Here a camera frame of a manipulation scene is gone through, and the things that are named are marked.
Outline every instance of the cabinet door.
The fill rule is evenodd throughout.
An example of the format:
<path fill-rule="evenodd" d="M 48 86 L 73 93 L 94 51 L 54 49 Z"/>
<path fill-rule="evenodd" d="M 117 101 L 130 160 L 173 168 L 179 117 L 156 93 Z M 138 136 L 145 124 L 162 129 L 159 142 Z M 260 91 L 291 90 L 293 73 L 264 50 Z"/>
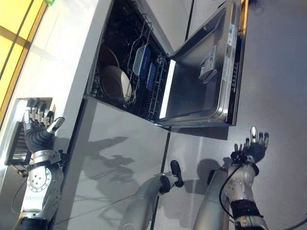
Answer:
<path fill-rule="evenodd" d="M 83 107 L 56 230 L 117 230 L 131 195 L 159 173 L 167 131 L 95 99 Z"/>
<path fill-rule="evenodd" d="M 247 8 L 226 1 L 172 56 L 159 124 L 236 124 Z"/>
<path fill-rule="evenodd" d="M 163 49 L 172 55 L 184 42 L 192 0 L 136 0 L 153 23 L 153 33 Z"/>

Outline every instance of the kitchen counter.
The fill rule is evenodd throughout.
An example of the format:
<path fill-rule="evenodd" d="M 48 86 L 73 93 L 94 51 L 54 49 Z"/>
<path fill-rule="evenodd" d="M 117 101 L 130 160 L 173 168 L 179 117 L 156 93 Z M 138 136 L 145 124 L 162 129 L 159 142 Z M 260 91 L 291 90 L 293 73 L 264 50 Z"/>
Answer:
<path fill-rule="evenodd" d="M 0 131 L 1 146 L 10 140 L 10 117 L 18 98 L 52 98 L 55 118 L 66 118 L 56 133 L 55 149 L 67 151 L 86 87 L 98 40 L 111 0 L 56 0 L 48 7 L 36 32 Z M 0 158 L 1 229 L 14 225 L 9 212 L 12 196 L 22 178 Z"/>

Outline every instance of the dishwasher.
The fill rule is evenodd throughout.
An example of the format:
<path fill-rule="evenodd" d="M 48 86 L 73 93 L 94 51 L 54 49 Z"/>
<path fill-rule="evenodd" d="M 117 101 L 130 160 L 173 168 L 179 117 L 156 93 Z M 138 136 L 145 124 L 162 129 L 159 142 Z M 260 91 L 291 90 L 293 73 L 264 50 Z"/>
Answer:
<path fill-rule="evenodd" d="M 164 128 L 236 125 L 247 10 L 248 0 L 224 2 L 169 53 L 138 1 L 113 1 L 85 94 Z M 120 68 L 125 79 L 106 80 L 106 65 Z M 114 84 L 126 86 L 124 99 L 104 90 Z"/>

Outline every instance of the gray floor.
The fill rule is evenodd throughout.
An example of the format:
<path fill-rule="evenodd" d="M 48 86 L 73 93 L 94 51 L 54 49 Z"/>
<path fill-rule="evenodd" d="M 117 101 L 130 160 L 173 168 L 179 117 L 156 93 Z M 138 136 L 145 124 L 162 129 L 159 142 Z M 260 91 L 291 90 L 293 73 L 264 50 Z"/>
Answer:
<path fill-rule="evenodd" d="M 180 161 L 186 184 L 160 197 L 155 230 L 193 227 L 208 172 L 223 163 L 235 143 L 245 140 L 251 126 L 270 134 L 253 186 L 269 228 L 282 229 L 306 217 L 306 22 L 305 0 L 259 0 L 250 5 L 237 125 L 194 130 L 227 140 L 171 135 L 166 170 L 171 160 Z"/>

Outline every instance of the white bowl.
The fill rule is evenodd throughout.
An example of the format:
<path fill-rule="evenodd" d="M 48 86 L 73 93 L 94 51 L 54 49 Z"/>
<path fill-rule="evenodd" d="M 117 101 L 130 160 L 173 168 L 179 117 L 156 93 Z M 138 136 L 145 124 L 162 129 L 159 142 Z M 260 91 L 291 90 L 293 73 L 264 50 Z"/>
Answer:
<path fill-rule="evenodd" d="M 107 66 L 100 72 L 100 87 L 110 99 L 127 103 L 131 99 L 132 87 L 127 75 L 117 66 Z"/>

